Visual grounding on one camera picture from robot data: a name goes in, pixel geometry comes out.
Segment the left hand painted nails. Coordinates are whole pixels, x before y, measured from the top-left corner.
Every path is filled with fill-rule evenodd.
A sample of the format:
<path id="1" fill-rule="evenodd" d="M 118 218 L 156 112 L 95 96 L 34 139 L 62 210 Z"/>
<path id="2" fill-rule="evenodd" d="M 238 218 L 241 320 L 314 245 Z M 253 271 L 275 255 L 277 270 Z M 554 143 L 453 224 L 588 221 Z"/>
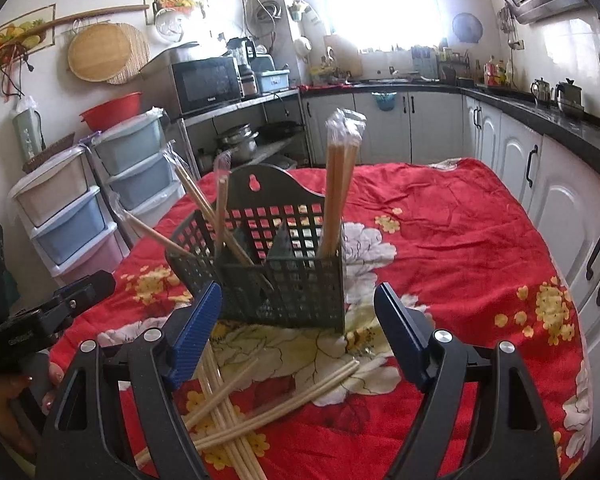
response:
<path id="1" fill-rule="evenodd" d="M 36 451 L 12 411 L 12 402 L 29 389 L 32 382 L 33 377 L 29 375 L 0 376 L 0 438 L 25 460 L 32 460 Z"/>

